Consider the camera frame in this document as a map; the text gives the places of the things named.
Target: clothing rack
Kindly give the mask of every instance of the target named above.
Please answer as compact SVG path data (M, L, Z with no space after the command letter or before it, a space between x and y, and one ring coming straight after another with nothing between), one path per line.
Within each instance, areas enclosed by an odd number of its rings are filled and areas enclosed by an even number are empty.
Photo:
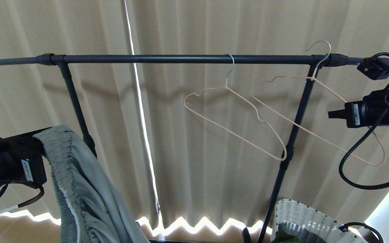
M235 64L304 64L309 65L308 77L311 77L315 71L315 66L323 60L324 55L232 55ZM342 54L330 54L329 57L319 64L316 70L315 77L323 66L346 66L358 65L363 60L360 57L347 57ZM229 55L55 55L42 54L37 57L21 57L0 59L0 66L18 65L18 64L41 64L48 66L59 66L62 77L66 83L71 102L76 113L77 120L82 130L83 140L91 149L93 154L97 156L94 140L88 132L85 118L83 117L79 99L74 88L71 77L69 63L232 63L232 58ZM309 103L310 95L313 89L314 81L307 79L304 91L301 96L300 104L296 112L295 123L301 124L304 113ZM277 178L271 194L268 209L265 216L264 224L262 225L261 233L258 238L258 243L261 243L265 237L265 231L273 214L280 187L283 183L286 170L293 157L293 149L295 140L298 135L299 128L292 127L289 140L286 145L287 157L281 161ZM247 228L242 231L244 243L250 243L250 234ZM172 243L171 241L155 241L161 243Z

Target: white woven basket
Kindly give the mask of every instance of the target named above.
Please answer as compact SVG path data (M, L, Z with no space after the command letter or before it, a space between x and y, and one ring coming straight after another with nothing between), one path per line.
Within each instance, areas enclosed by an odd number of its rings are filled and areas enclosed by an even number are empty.
M342 224L298 201L282 199L276 204L271 240L278 231L285 231L301 243L367 243L352 232L339 229Z

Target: white label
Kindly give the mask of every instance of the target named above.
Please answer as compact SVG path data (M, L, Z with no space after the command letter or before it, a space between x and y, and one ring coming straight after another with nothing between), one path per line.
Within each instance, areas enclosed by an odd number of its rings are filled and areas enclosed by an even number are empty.
M22 160L22 166L23 166L23 172L25 172L26 180L29 182L33 182L34 180L32 179L32 173L31 173L31 169L29 168L28 161Z
M353 107L354 107L355 126L359 126L361 122L360 122L360 113L358 111L358 104L353 104Z

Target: pink wire hanger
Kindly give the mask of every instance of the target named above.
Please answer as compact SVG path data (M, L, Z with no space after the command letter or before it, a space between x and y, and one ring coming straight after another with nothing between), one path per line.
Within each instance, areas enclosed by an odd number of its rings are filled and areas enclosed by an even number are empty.
M315 43L314 43L309 49L307 49L306 51L309 51L313 46L315 46L316 43L319 43L319 42L327 43L327 44L329 45L329 52L328 52L328 54L325 56L325 58L322 59L322 60L316 65L315 71L313 72L313 75L312 75L311 77L302 77L302 76L276 76L276 77L274 77L272 80L262 80L262 81L266 81L266 82L271 83L271 82L273 82L274 80L276 80L276 79L278 79L278 78L297 78L297 79L305 79L305 80L310 79L310 80L312 80L312 81L317 82L317 83L320 84L323 88L327 89L329 92L331 92L331 93L332 93L333 95L335 95L337 98L339 98L341 101L343 101L344 103L346 103L347 101L346 101L343 97L341 97L339 94L337 94L337 93L336 93L335 91L333 91L331 88L327 87L325 84L323 84L323 83L322 83L321 81L319 81L317 78L315 78L315 74L316 74L316 71L317 71L317 69L318 69L318 67L319 67L319 64L320 64L321 62L323 62L324 60L326 60L326 59L329 57L330 53L331 53L331 45L330 45L330 43L329 43L328 41L326 41L326 40L319 40L319 41L315 42ZM272 110L273 112L275 112L277 115L281 116L282 118L284 118L284 119L287 120L288 122L292 123L293 125L295 125L295 126L301 128L301 129L303 129L304 131L306 131L306 132L308 132L309 134L311 134L311 135L313 135L313 136L319 138L320 140L322 140L322 141L324 141L324 142L326 142L326 143L328 143L328 144L330 144L330 145L332 145L332 146L334 146L334 147L340 149L341 151L347 152L346 149L341 148L340 146L338 146L338 145L336 145L336 144L334 144L334 143L332 143L332 142L330 142L330 141L324 139L323 137L320 137L318 134L313 133L312 131L310 131L310 130L304 128L303 126L300 126L300 125L298 125L297 123L294 123L292 120L290 120L289 118L287 118L287 117L285 117L284 115L280 114L279 112L275 111L274 109L272 109L271 107L269 107L268 105L266 105L265 103L263 103L262 101L260 101L260 100L257 99L256 97L254 97L253 95L251 95L251 97L253 97L253 98L254 98L255 100L257 100L259 103L261 103L262 105L264 105L264 106L267 107L268 109ZM363 158L361 158L361 157L359 157L359 156L357 156L357 155L355 155L355 154L351 154L351 156L357 158L358 160L363 161L364 163L366 163L366 164L368 164L368 165L371 165L371 166L381 166L381 165L383 165L383 164L386 162L387 153L386 153L386 151L385 151L385 148L384 148L383 144L382 144L381 141L379 140L377 134L376 134L375 132L373 132L372 134L373 134L373 136L376 138L376 140L378 141L379 145L380 145L381 148L382 148L382 152L383 152L382 161L381 161L380 163L378 163L378 164L373 164L373 163L371 163L371 162L369 162L369 161L367 161L367 160L365 160L365 159L363 159Z
M189 111L193 112L194 114L196 114L196 115L198 115L198 116L204 118L205 120L208 120L209 122L211 122L211 123L213 123L213 124L215 124L215 125L221 127L222 129L224 129L224 130L230 132L231 134L233 134L233 135L235 135L236 137L240 138L240 139L243 140L244 142L247 142L248 144L252 145L253 147L259 149L259 150L262 151L262 152L264 152L265 154L267 154L267 155L273 157L275 160L279 160L279 161L285 160L286 157L287 157L286 146L284 145L284 142L281 140L280 136L277 134L277 132L275 131L275 129L271 126L271 124L269 124L268 122L262 120L262 119L259 117L259 111L258 111L258 109L256 108L256 106L253 105L253 103L251 103L251 102L248 101L246 98L242 97L242 96L239 95L237 92L233 91L231 88L229 88L229 87L227 86L227 81L228 81L229 74L233 71L233 68L235 67L235 60L233 59L233 56L232 56L231 54L227 54L227 55L229 55L229 56L232 58L232 68L231 68L231 70L230 70L230 71L227 73L227 75L226 75L225 86L223 86L223 87L215 87L215 88L201 89L201 91L199 92L199 94L197 94L197 93L191 93L191 94L187 95L187 96L184 98L184 106L185 106L185 108L187 108ZM233 94L235 94L236 96L238 96L239 98L241 98L242 100L244 100L245 102L249 103L249 104L253 107L253 109L255 109L255 111L256 111L256 116L257 116L258 120L261 121L262 123L265 123L266 125L268 125L268 126L271 128L271 130L274 132L275 136L276 136L276 137L278 138L278 140L280 141L280 144L281 144L281 146L283 147L283 150L284 150L283 157L282 157L282 158L276 157L275 155L273 155L273 154L267 152L266 150L262 149L262 148L259 147L258 145L256 145L256 144L254 144L254 143L248 141L248 140L245 139L244 137L241 137L240 135L234 133L233 131L230 131L229 129L225 128L224 126L222 126L222 125L220 125L220 124L218 124L218 123L216 123L215 121L210 120L210 119L204 117L203 115L197 113L196 111L190 109L190 108L186 105L185 102L186 102L187 98L190 97L191 95L196 95L197 97L199 97L199 96L202 94L202 92L204 92L204 91L206 91L206 90L211 90L211 89L225 89L225 90L229 90L230 92L232 92Z

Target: beige curtain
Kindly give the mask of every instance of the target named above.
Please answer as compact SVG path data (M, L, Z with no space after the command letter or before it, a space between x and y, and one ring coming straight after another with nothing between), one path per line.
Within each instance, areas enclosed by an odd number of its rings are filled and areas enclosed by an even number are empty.
M119 1L0 1L0 58L55 54L130 54L124 3ZM157 225L151 172L139 122L131 64L71 64L74 85L99 162L135 218ZM0 137L65 124L81 135L56 66L0 66ZM32 214L59 218L50 170ZM37 192L9 186L0 210Z
M368 57L389 51L389 2L380 1L128 1L136 54L305 54L317 40L329 40L334 53ZM319 44L309 54L324 54ZM186 95L224 86L230 65L139 64L159 203L164 226L183 217L194 226L202 217L221 227L229 217L253 225L264 218L279 162L224 129L190 113ZM253 94L293 119L304 80L261 82L276 75L307 75L301 65L236 65L230 87ZM386 81L372 81L355 66L324 68L320 80L347 100L360 100ZM188 105L274 155L282 148L247 103L226 91L192 96ZM366 129L347 129L328 120L343 103L315 85L303 125L350 148ZM287 141L292 125L261 108ZM377 129L389 152L389 128ZM357 151L380 161L373 138ZM292 198L346 221L364 221L387 190L353 189L338 175L343 152L300 132L280 197ZM349 159L345 173L354 181L389 180L389 160L372 168Z
M128 16L136 54L306 54L317 40L333 52L368 57L389 51L389 1L174 1L129 0ZM0 1L0 58L55 54L131 54L123 1ZM324 54L323 44L309 54ZM142 133L134 66L71 64L99 161L121 191L135 218L154 228L157 209ZM207 217L218 228L232 217L247 225L263 219L279 162L262 154L183 106L186 95L222 86L230 65L138 64L143 112L164 227L178 217L195 225ZM253 94L294 119L303 80L261 82L276 75L306 75L301 65L236 65L230 87ZM345 99L360 100L386 81L372 81L355 66L323 68L319 79ZM260 147L281 155L272 131L254 110L226 91L191 97L188 105ZM303 126L350 148L365 129L347 129L327 111L343 104L315 85ZM291 124L259 107L287 142ZM8 137L56 124L80 134L57 67L0 67L0 136ZM378 128L389 153L389 128ZM371 138L358 155L379 161ZM341 151L301 131L280 197L300 200L337 220L363 221L387 193L353 189L338 175ZM372 168L349 159L345 173L354 181L389 180L389 160ZM35 195L11 187L0 209ZM29 207L59 217L51 183L45 198Z

